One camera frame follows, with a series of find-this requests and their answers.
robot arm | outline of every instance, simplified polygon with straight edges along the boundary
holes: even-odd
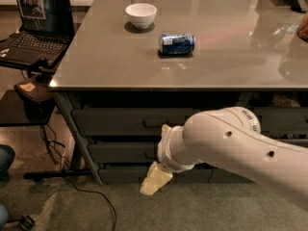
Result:
[[[308,210],[308,148],[260,134],[250,110],[233,107],[202,112],[183,127],[163,126],[158,158],[141,193],[151,195],[172,178],[172,172],[207,163],[246,177]]]

table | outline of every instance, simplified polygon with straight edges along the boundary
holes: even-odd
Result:
[[[144,31],[124,12],[139,2],[158,9]],[[143,178],[164,123],[246,106],[254,91],[307,91],[302,17],[269,0],[94,0],[50,89],[96,181]],[[160,34],[182,32],[196,37],[193,55],[161,56]],[[305,107],[254,112],[276,120],[265,132],[308,131]]]

blue can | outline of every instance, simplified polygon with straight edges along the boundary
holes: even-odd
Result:
[[[163,55],[185,55],[194,50],[195,37],[191,34],[168,35],[160,37],[160,52]]]

laptop keyboard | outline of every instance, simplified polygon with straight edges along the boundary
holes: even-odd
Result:
[[[18,39],[12,44],[12,47],[57,55],[63,46],[67,45],[67,43],[68,39],[66,38],[49,38],[44,36],[20,34]]]

shiny tabletop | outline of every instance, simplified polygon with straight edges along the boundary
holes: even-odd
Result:
[[[149,3],[148,29],[125,8]],[[94,0],[51,90],[308,90],[302,13],[270,0]],[[190,33],[190,56],[159,54],[163,33]]]

